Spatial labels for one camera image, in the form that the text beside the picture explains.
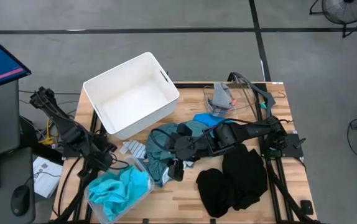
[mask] clear plastic container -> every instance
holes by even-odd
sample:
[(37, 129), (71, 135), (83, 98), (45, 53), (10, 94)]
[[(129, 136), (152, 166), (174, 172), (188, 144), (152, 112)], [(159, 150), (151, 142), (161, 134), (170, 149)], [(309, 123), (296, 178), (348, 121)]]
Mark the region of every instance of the clear plastic container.
[(228, 86), (236, 103), (231, 109), (225, 111), (219, 110), (216, 106), (210, 108), (207, 105), (208, 99), (213, 99), (215, 89), (213, 85), (204, 87), (203, 95), (205, 97), (205, 107), (210, 114), (224, 118), (240, 113), (245, 113), (248, 110), (252, 110), (253, 113), (255, 112), (256, 108), (254, 105), (256, 103), (256, 97), (254, 96), (254, 93), (250, 87), (248, 87), (245, 83), (239, 82), (226, 83), (226, 85)]
[[(134, 167), (137, 168), (139, 171), (147, 172), (146, 168), (134, 156), (127, 156), (124, 158), (124, 161), (127, 162), (129, 165), (134, 165)], [(119, 168), (119, 166), (124, 167), (125, 165), (121, 164), (121, 163), (114, 164), (114, 167)], [(112, 169), (110, 169), (110, 171), (115, 174), (117, 174), (119, 172), (119, 170), (112, 170)], [(144, 199), (147, 195), (149, 195), (154, 190), (155, 182), (148, 173), (147, 173), (147, 175), (148, 175), (148, 191), (146, 193), (144, 193), (137, 201), (135, 201), (130, 206), (128, 206), (128, 208), (125, 209), (122, 213), (117, 215), (116, 218), (112, 221), (109, 221), (108, 217), (105, 216), (104, 211), (103, 211), (104, 208), (103, 208), (102, 204), (97, 204), (97, 203), (94, 203), (94, 202), (91, 202), (90, 200), (88, 200), (88, 203), (89, 203), (91, 209), (94, 211), (95, 215), (97, 216), (97, 218), (101, 224), (112, 224), (112, 223), (117, 222), (124, 214), (126, 214), (130, 209), (132, 209), (134, 206), (136, 206), (142, 199)], [(89, 199), (89, 186), (87, 186), (87, 188), (85, 190), (85, 197), (87, 199)]]

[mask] light blue towel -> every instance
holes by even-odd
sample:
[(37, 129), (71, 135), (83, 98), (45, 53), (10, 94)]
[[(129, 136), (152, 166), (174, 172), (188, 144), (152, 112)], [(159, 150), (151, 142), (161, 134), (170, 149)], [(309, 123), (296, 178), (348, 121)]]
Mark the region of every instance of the light blue towel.
[(224, 120), (224, 118), (218, 117), (218, 116), (213, 116), (209, 113), (202, 113), (202, 114), (196, 114), (193, 117), (194, 121), (199, 121), (208, 127), (212, 127), (219, 123), (220, 121)]
[(148, 174), (129, 166), (119, 174), (107, 173), (89, 184), (89, 200), (104, 205), (110, 221), (148, 191)]

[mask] box handle slot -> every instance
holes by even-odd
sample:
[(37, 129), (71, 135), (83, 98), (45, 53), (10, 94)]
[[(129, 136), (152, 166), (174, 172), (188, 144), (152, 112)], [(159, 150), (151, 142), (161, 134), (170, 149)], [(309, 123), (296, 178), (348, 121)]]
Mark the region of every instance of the box handle slot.
[(159, 72), (160, 72), (160, 74), (165, 78), (166, 82), (168, 83), (169, 81), (168, 81), (168, 79), (166, 78), (166, 76), (164, 75), (164, 73), (163, 73), (161, 70), (159, 70)]

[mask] concrete floor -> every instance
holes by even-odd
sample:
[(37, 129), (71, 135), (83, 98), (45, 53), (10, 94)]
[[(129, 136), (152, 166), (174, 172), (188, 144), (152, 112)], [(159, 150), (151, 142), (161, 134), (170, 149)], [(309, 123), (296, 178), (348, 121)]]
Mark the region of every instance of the concrete floor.
[[(261, 28), (340, 27), (309, 16), (313, 0), (255, 2)], [(0, 30), (165, 27), (253, 27), (253, 20), (248, 1), (240, 0), (0, 0)], [(346, 141), (348, 122), (357, 118), (357, 32), (345, 39), (340, 32), (262, 33), (262, 39), (271, 79), (285, 83), (296, 128), (307, 138), (318, 219), (357, 223), (357, 157)], [(264, 81), (253, 32), (0, 35), (0, 43), (33, 72), (20, 80), (21, 90), (79, 93), (84, 81), (146, 51), (173, 80), (224, 81), (237, 71)], [(21, 115), (45, 126), (45, 115), (31, 106), (21, 104)], [(357, 151), (357, 132), (350, 139)], [(52, 203), (37, 203), (36, 223), (48, 220)]]

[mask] desk surface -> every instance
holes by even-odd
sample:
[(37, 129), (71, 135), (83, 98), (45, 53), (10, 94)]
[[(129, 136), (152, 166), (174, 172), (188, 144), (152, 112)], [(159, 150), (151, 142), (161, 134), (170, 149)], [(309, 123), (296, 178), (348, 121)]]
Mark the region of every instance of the desk surface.
[[(290, 113), (289, 103), (287, 98), (280, 98), (283, 93), (286, 95), (285, 87), (283, 84), (266, 83), (267, 90), (272, 93), (276, 98), (276, 104), (272, 108), (272, 114), (279, 119), (292, 119)], [(206, 112), (204, 104), (204, 94), (202, 88), (179, 88), (180, 98), (178, 99), (175, 111), (166, 118), (158, 121), (151, 127), (141, 131), (130, 139), (136, 139), (145, 143), (149, 131), (152, 128), (160, 126), (164, 123), (175, 122), (181, 123), (193, 118), (197, 113)], [(86, 93), (82, 91), (78, 110), (76, 112), (75, 120), (90, 128), (91, 117), (93, 115), (93, 107), (89, 102)], [(239, 118), (254, 121), (254, 115), (250, 109), (243, 110), (231, 116), (232, 118)], [(295, 128), (293, 123), (283, 124), (288, 133), (291, 133)], [(118, 149), (122, 146), (122, 142), (113, 136), (109, 136), (109, 140), (114, 142)], [(250, 139), (244, 142), (249, 150), (259, 149), (257, 139)], [(120, 158), (124, 157), (118, 151), (116, 155)], [(60, 195), (62, 182), (65, 180), (68, 170), (71, 168), (75, 159), (68, 159), (64, 162), (62, 177), (60, 185), (58, 186), (57, 196), (54, 203), (54, 208), (57, 209), (58, 198)], [(193, 169), (185, 169), (183, 181), (176, 182), (170, 181), (165, 184), (162, 189), (156, 188), (149, 196), (142, 202), (136, 205), (132, 210), (128, 211), (118, 222), (119, 223), (142, 223), (144, 218), (149, 219), (149, 223), (210, 223), (210, 217), (205, 210), (200, 195), (198, 192), (197, 184), (195, 183), (198, 174), (202, 170), (209, 168), (218, 168), (221, 170), (222, 156), (213, 158), (202, 158), (196, 161)], [(290, 194), (295, 201), (300, 204), (301, 200), (311, 200), (312, 196), (308, 186), (307, 175), (304, 167), (293, 158), (283, 158), (285, 177), (287, 187)], [(78, 190), (79, 178), (75, 175), (82, 168), (83, 160), (80, 161), (68, 179), (66, 189), (62, 197), (62, 210), (67, 207), (72, 198)], [(281, 193), (278, 192), (280, 212), (282, 219), (286, 219), (285, 206)], [(80, 219), (85, 217), (86, 200), (82, 201), (82, 209)], [(92, 223), (98, 223), (94, 214), (91, 216)], [(235, 211), (232, 208), (228, 213), (219, 219), (217, 223), (275, 223), (274, 209), (272, 207), (271, 194), (268, 190), (260, 198), (260, 202), (251, 205), (246, 210)]]

